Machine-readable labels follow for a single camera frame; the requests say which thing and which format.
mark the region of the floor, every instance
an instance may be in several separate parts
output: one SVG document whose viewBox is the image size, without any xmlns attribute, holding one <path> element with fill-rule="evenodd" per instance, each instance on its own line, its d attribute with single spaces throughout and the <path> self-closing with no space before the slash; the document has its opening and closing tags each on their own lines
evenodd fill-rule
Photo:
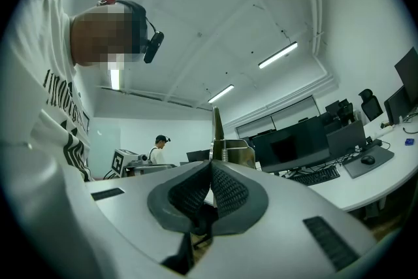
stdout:
<svg viewBox="0 0 418 279">
<path fill-rule="evenodd" d="M 367 218 L 365 208 L 349 212 L 351 215 L 362 221 L 371 230 L 376 240 L 381 240 L 391 231 L 402 227 L 410 211 L 411 202 L 415 188 L 417 187 L 418 174 L 407 181 L 403 186 L 389 194 L 386 198 L 385 208 L 379 211 L 376 218 Z M 196 243 L 202 236 L 192 235 L 192 242 Z M 193 251 L 195 262 L 199 262 L 209 249 L 211 240 L 203 242 Z"/>
</svg>

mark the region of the white ceiling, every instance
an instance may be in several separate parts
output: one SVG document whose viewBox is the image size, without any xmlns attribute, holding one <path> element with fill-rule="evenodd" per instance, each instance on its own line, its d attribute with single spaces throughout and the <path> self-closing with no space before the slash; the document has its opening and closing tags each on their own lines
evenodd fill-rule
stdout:
<svg viewBox="0 0 418 279">
<path fill-rule="evenodd" d="M 74 11 L 96 1 L 74 0 Z M 228 93 L 236 95 L 234 101 L 239 100 L 254 86 L 259 92 L 275 78 L 297 74 L 299 65 L 312 54 L 310 0 L 133 1 L 144 5 L 165 40 L 151 64 L 125 66 L 121 89 L 126 91 L 209 108 L 211 95 L 229 84 L 240 88 Z M 282 29 L 299 47 L 260 70 L 260 61 L 289 44 Z M 110 86 L 106 71 L 100 85 Z"/>
</svg>

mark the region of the white t-shirt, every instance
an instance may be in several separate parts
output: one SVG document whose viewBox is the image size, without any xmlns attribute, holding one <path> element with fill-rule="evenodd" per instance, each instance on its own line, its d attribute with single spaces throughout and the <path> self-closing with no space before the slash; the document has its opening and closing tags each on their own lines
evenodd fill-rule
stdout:
<svg viewBox="0 0 418 279">
<path fill-rule="evenodd" d="M 154 146 L 150 150 L 148 157 L 153 164 L 164 164 L 163 149 Z"/>
<path fill-rule="evenodd" d="M 34 86 L 39 85 L 44 91 L 31 86 L 19 94 L 34 99 L 33 95 L 39 92 L 47 93 L 47 99 L 45 95 L 39 96 L 44 102 L 30 131 L 29 143 L 53 156 L 62 166 L 79 169 L 84 180 L 91 180 L 84 168 L 89 141 L 73 80 L 76 71 L 71 57 L 70 18 L 64 13 L 61 0 L 21 0 L 4 36 L 1 57 L 4 71 L 22 67 L 15 77 L 8 74 L 11 79 L 1 85 L 17 85 L 19 76 L 27 73 Z M 18 127 L 19 114 L 9 122 L 16 122 Z"/>
</svg>

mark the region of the white desk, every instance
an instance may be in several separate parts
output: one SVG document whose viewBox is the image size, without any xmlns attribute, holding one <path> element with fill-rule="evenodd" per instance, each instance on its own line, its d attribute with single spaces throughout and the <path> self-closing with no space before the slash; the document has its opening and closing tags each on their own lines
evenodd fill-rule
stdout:
<svg viewBox="0 0 418 279">
<path fill-rule="evenodd" d="M 387 120 L 385 112 L 366 124 L 364 127 L 366 137 L 379 131 L 380 123 Z M 410 132 L 418 131 L 418 116 L 413 118 L 412 123 L 396 125 L 393 131 L 379 138 L 391 144 L 390 151 L 394 153 L 391 160 L 356 179 L 350 177 L 344 166 L 337 167 L 339 178 L 309 187 L 345 211 L 366 206 L 388 195 L 408 181 L 418 170 L 418 134 L 406 134 L 402 127 Z M 415 139 L 414 145 L 406 146 L 406 139 Z M 382 148 L 387 147 L 388 145 L 383 143 Z M 209 191 L 204 202 L 209 205 L 214 203 L 212 190 Z"/>
</svg>

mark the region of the person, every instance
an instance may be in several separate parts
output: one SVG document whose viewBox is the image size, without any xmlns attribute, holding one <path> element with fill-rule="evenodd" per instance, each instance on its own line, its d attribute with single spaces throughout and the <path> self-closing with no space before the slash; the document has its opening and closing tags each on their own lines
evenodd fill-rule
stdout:
<svg viewBox="0 0 418 279">
<path fill-rule="evenodd" d="M 146 11 L 132 1 L 102 0 L 69 17 L 61 0 L 21 0 L 0 49 L 2 104 L 11 110 L 1 112 L 14 118 L 4 120 L 2 115 L 1 131 L 13 122 L 13 133 L 18 133 L 28 119 L 22 115 L 33 111 L 25 143 L 62 166 L 77 168 L 84 181 L 93 180 L 86 167 L 89 140 L 74 85 L 75 66 L 110 61 L 116 54 L 135 61 L 147 38 Z M 10 142 L 10 133 L 2 132 L 1 141 Z"/>
<path fill-rule="evenodd" d="M 158 135 L 155 138 L 155 145 L 150 150 L 150 153 L 148 154 L 148 159 L 153 164 L 164 164 L 164 157 L 163 157 L 163 148 L 165 147 L 165 144 L 167 142 L 170 142 L 170 139 L 164 135 Z"/>
</svg>

